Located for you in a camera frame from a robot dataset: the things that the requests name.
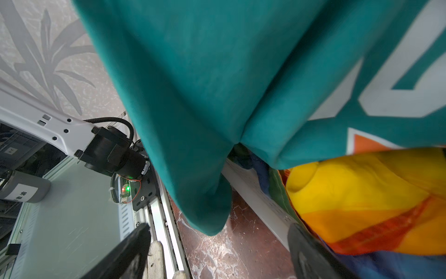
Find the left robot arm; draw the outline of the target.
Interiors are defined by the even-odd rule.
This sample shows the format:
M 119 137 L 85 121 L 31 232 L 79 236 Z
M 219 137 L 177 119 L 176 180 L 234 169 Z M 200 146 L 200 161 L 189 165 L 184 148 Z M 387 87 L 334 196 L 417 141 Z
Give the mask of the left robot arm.
M 150 166 L 148 157 L 133 149 L 132 124 L 119 117 L 80 120 L 1 81 L 1 120 L 49 143 L 87 168 L 127 180 L 139 180 Z

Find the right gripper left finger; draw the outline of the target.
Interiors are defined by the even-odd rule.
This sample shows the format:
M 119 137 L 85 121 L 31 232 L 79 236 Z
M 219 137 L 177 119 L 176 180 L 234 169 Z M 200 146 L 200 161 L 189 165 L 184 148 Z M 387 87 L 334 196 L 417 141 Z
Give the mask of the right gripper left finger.
M 141 223 L 125 237 L 95 267 L 83 275 L 84 279 L 141 279 L 151 245 L 151 231 Z

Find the rainbow striped jacket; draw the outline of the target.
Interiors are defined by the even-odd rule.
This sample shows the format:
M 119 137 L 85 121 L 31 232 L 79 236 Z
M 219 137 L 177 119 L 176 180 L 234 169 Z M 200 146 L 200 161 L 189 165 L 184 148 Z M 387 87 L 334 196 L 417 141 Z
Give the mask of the rainbow striped jacket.
M 446 151 L 344 156 L 276 170 L 236 145 L 229 159 L 361 279 L 446 276 Z

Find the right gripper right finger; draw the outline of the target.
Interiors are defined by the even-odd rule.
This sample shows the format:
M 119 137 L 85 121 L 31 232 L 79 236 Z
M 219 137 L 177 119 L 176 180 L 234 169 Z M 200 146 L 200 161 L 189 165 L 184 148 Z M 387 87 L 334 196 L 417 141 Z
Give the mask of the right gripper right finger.
M 294 223 L 288 245 L 298 279 L 356 279 L 357 276 L 330 253 L 303 226 Z

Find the teal green jacket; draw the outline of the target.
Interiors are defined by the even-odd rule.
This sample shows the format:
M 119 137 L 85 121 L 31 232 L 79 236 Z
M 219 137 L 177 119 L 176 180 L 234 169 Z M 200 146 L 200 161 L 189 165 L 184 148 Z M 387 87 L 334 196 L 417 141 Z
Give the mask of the teal green jacket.
M 236 144 L 274 169 L 446 143 L 444 1 L 74 1 L 167 191 L 218 234 Z

